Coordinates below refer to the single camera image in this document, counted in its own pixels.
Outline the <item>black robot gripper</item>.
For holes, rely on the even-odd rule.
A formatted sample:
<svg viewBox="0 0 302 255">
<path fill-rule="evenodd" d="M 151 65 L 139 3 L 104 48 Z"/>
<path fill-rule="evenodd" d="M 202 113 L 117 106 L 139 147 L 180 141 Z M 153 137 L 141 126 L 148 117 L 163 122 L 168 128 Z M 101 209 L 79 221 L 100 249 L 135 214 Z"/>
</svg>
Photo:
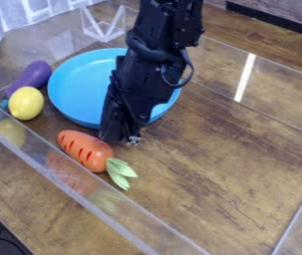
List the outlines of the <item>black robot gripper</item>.
<svg viewBox="0 0 302 255">
<path fill-rule="evenodd" d="M 124 139 L 127 144 L 137 145 L 152 109 L 166 104 L 174 91 L 187 83 L 182 79 L 187 56 L 186 50 L 175 49 L 166 40 L 149 45 L 135 30 L 129 30 L 125 42 L 127 52 L 116 57 L 111 72 L 99 138 Z"/>
</svg>

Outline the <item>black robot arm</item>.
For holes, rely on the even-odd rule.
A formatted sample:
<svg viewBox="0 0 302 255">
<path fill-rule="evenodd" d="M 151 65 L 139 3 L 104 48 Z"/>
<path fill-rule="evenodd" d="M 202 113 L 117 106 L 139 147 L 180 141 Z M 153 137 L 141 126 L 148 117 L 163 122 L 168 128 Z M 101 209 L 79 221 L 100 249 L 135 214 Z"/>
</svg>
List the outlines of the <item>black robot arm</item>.
<svg viewBox="0 0 302 255">
<path fill-rule="evenodd" d="M 203 34 L 202 0 L 141 0 L 127 52 L 116 57 L 103 106 L 99 138 L 136 144 L 152 108 L 194 74 L 187 48 Z"/>
</svg>

